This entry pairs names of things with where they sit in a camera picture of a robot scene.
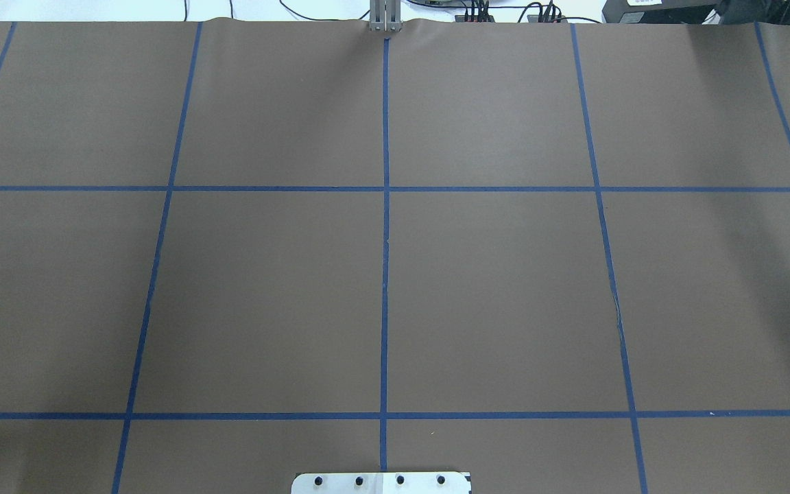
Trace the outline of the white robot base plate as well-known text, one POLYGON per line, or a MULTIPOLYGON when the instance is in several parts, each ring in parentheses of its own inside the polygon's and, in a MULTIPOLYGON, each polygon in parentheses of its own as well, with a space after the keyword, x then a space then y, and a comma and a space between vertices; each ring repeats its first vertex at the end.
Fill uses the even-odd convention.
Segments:
POLYGON ((291 493, 471 493, 469 473, 457 471, 307 473, 291 493))

